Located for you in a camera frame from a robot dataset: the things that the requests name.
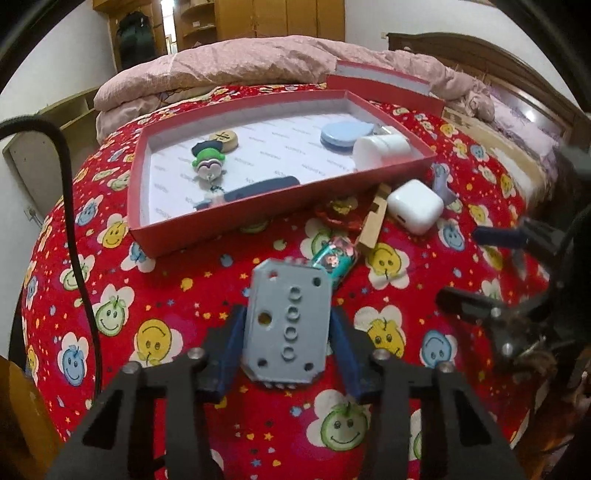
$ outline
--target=wooden shelf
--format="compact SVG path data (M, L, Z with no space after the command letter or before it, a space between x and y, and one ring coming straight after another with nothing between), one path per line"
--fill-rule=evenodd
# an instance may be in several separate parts
M197 32L202 32L202 31L206 31L206 30L214 30L215 28L216 28L216 26L214 24L204 25L202 27L193 27L183 34L183 38L188 37L189 35L193 35Z
M192 7L188 7L184 10L181 10L181 17L183 17L183 18L190 17L195 12L199 12L199 11L203 10L205 7L214 6L214 5L215 5L214 2L209 2L209 3L201 4L201 5L193 5Z

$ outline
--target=black cable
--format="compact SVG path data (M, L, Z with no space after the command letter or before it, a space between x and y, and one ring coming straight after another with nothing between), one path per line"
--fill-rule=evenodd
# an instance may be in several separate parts
M74 231L74 197L72 192L72 162L70 160L70 149L66 141L66 137L61 133L59 127L44 120L40 116L20 116L11 118L0 123L0 140L14 135L19 132L38 132L48 136L57 150L57 156L60 160L61 170L61 188L64 192L64 221L66 223L66 238L68 242L68 253L70 255L70 262L72 263L72 271L80 296L82 304L86 312L88 326L90 327L90 335L92 337L92 344L95 351L95 394L96 400L102 389L103 380L103 362L100 351L99 330L96 327L95 314L92 310L92 303L90 296L86 289L84 282L84 275L80 267L80 260L78 259L78 248L76 246L76 234Z

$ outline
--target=yellow smiley face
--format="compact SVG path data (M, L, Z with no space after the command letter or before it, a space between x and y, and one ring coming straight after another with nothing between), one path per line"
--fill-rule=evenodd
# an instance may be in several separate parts
M478 225L486 223L486 213L480 205L468 205L468 210Z
M369 264L376 275L387 275L392 277L396 275L401 267L402 260L391 246L388 244L376 244L374 250L369 255Z
M371 323L368 335L376 348L385 348L398 358L404 355L404 339L395 321L375 319Z
M159 365L168 355L172 342L173 334L162 320L146 320L137 334L138 356L146 364Z
M508 194L513 189L513 180L506 173L501 175L501 189L505 194Z
M27 360L29 361L31 372L34 373L37 369L37 356L35 355L35 350L33 350L31 345L29 345L29 348L27 349Z
M495 270L503 270L503 256L494 247L481 247L484 250L486 261Z
M441 130L441 133L443 135L445 135L446 137L451 137L454 133L454 127L450 124L443 124L439 130Z
M127 235L127 224L123 221L115 222L105 232L102 245L105 248L117 248Z

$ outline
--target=metal screw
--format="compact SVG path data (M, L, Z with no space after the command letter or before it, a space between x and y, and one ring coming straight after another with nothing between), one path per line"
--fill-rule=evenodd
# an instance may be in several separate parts
M456 367L454 367L451 362L438 362L437 369L445 374L450 374L456 369Z
M134 374L139 371L142 366L138 362L128 362L126 363L121 370L123 370L124 374Z
M187 352L187 356L191 360L201 360L201 359L205 358L205 355L206 355L205 350L203 348L201 348L200 346L191 348Z
M501 317L501 315L503 315L503 311L499 307L491 308L491 317L498 319Z
M501 347L501 353L504 357L510 358L511 355L513 355L513 345L511 345L509 342L505 343Z
M378 362L384 362L392 356L392 354L388 352L385 348L376 348L372 355L374 356L374 359Z

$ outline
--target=wooden clothespin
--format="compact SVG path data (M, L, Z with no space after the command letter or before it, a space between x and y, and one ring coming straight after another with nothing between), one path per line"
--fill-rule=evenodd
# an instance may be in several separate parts
M374 201L369 208L369 213L363 223L361 233L357 238L357 250L366 257L373 251L378 242L379 232L382 229L382 223L386 216L388 208L387 198L392 193L392 187L381 183L375 194Z

